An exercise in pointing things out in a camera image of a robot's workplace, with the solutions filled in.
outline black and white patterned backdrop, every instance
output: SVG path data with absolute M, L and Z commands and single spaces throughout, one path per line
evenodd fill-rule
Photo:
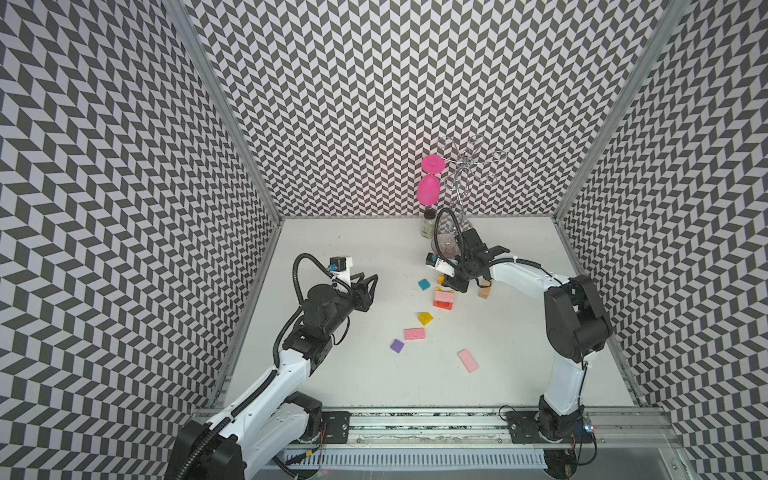
M 473 134 L 469 212 L 553 212 L 665 3 L 186 1 L 283 215 L 417 214 Z
M 157 0 L 0 18 L 0 478 L 159 475 L 266 214 Z
M 564 226 L 704 478 L 768 478 L 768 4 L 695 1 Z

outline white tabletop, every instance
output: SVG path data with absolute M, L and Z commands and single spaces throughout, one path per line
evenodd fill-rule
M 489 246 L 541 263 L 554 273 L 574 271 L 551 219 L 475 218 L 472 223 Z M 429 241 L 419 235 L 421 220 L 286 220 L 240 358 L 227 389 L 235 400 L 272 362 L 272 345 L 296 310 L 291 266 L 299 253 L 323 263 L 353 257 L 353 274 L 379 275 L 368 313 L 354 312 L 344 342 L 300 388 L 324 406 L 532 406 L 547 388 L 554 351 L 545 332 L 544 306 L 509 285 L 495 283 L 487 300 L 473 283 L 456 293 L 453 310 L 432 306 L 437 272 L 424 264 Z M 418 281 L 432 286 L 422 291 Z M 304 295 L 328 283 L 308 260 L 299 270 Z M 435 319 L 426 339 L 405 342 L 403 330 L 421 327 L 420 312 Z M 345 324 L 336 339 L 341 338 Z M 405 342 L 400 354 L 389 346 Z M 480 368 L 470 374 L 457 357 L 468 349 Z M 629 392 L 608 349 L 587 374 L 586 406 L 632 406 Z

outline pink block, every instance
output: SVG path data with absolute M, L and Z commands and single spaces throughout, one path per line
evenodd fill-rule
M 421 340 L 426 337 L 424 329 L 406 329 L 406 340 Z
M 458 357 L 461 359 L 464 366 L 467 367 L 468 372 L 472 373 L 480 368 L 480 365 L 478 365 L 475 359 L 472 358 L 472 354 L 469 352 L 469 350 L 463 349 L 458 353 Z
M 453 292 L 435 291 L 435 301 L 444 303 L 453 303 Z

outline purple block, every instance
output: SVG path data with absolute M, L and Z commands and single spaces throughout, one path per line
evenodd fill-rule
M 392 346 L 390 346 L 390 348 L 395 350 L 397 353 L 400 353 L 403 346 L 405 346 L 405 343 L 401 342 L 400 340 L 395 340 L 392 342 Z

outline robotic arm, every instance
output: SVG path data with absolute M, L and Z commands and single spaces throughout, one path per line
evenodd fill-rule
M 442 255 L 427 255 L 427 265 L 445 274 L 443 285 L 467 291 L 469 280 L 483 277 L 512 285 L 534 299 L 544 299 L 547 338 L 555 351 L 549 386 L 539 399 L 538 433 L 546 442 L 559 442 L 579 426 L 581 388 L 594 358 L 613 333 L 594 281 L 585 275 L 568 278 L 541 265 L 508 255 L 504 247 L 487 246 L 475 229 L 456 236 L 462 255 L 451 263 Z
M 303 259 L 312 260 L 332 280 L 331 285 L 313 286 L 306 299 L 297 276 Z M 307 253 L 296 258 L 293 285 L 300 307 L 275 341 L 274 365 L 205 425 L 192 420 L 182 428 L 170 454 L 166 480 L 252 478 L 289 443 L 320 437 L 323 404 L 297 389 L 326 358 L 334 345 L 333 333 L 344 320 L 349 321 L 350 313 L 367 312 L 373 303 L 378 276 L 352 276 L 352 264 L 351 257 L 334 257 L 326 269 Z

